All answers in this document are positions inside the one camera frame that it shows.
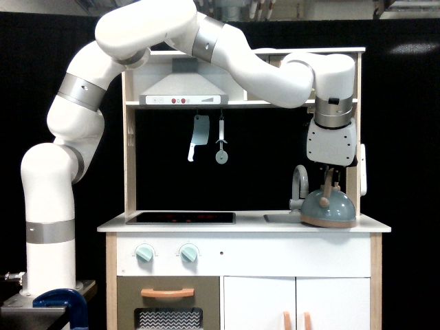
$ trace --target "hanging utensil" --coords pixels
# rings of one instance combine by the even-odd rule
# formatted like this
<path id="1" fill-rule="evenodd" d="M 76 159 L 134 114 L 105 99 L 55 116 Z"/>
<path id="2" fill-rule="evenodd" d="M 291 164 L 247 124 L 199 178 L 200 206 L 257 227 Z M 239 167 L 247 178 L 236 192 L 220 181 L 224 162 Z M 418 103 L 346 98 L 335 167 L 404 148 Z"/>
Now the hanging utensil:
<path id="1" fill-rule="evenodd" d="M 215 154 L 215 160 L 219 164 L 225 164 L 228 161 L 228 154 L 223 150 L 223 143 L 227 143 L 225 140 L 225 120 L 223 112 L 220 115 L 219 121 L 219 139 L 215 143 L 220 143 L 220 150 Z"/>
<path id="2" fill-rule="evenodd" d="M 192 139 L 190 143 L 190 150 L 188 152 L 188 161 L 193 162 L 195 146 L 203 146 L 208 143 L 209 137 L 209 116 L 196 115 L 194 116 L 194 131 L 192 132 Z"/>

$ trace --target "range hood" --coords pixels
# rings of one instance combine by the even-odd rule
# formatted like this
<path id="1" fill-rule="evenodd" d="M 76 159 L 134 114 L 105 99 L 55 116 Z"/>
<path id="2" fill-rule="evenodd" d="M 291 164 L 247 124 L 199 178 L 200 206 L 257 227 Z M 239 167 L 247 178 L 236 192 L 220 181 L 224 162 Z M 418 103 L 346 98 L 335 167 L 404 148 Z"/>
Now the range hood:
<path id="1" fill-rule="evenodd" d="M 227 93 L 197 73 L 196 58 L 174 58 L 173 72 L 139 95 L 140 105 L 226 105 Z"/>

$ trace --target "black cooktop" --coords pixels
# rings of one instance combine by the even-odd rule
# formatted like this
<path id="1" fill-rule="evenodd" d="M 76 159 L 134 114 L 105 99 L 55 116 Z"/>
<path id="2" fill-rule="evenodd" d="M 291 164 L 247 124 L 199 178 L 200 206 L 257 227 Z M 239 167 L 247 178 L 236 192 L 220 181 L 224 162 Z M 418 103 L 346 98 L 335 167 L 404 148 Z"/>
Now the black cooktop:
<path id="1" fill-rule="evenodd" d="M 143 212 L 128 220 L 127 225 L 161 225 L 161 224 L 233 224 L 233 212 Z"/>

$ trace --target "toy knife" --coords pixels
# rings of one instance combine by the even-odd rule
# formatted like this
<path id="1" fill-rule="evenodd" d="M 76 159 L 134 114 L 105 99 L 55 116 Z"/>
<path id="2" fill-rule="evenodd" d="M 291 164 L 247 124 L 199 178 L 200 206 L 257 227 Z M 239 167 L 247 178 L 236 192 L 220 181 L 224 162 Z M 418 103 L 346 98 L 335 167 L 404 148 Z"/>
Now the toy knife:
<path id="1" fill-rule="evenodd" d="M 196 115 L 194 117 L 194 131 L 192 132 L 192 139 L 190 150 L 188 152 L 188 161 L 193 162 L 195 146 L 203 146 L 208 143 L 209 137 L 209 116 Z"/>

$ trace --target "white countertop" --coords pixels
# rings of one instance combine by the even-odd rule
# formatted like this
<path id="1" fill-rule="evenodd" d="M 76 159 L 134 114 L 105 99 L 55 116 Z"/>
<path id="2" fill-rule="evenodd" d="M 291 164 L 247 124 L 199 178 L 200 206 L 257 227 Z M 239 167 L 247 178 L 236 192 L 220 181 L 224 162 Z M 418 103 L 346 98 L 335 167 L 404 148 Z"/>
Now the white countertop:
<path id="1" fill-rule="evenodd" d="M 265 215 L 288 215 L 288 210 L 280 211 L 229 211 L 236 214 L 235 223 L 165 223 L 165 224 L 126 224 L 126 222 L 142 212 L 163 211 L 135 211 L 130 215 L 122 213 L 116 218 L 100 225 L 99 232 L 391 232 L 391 227 L 380 223 L 364 214 L 357 218 L 357 225 L 353 228 L 336 229 L 320 228 L 304 223 L 268 223 Z"/>

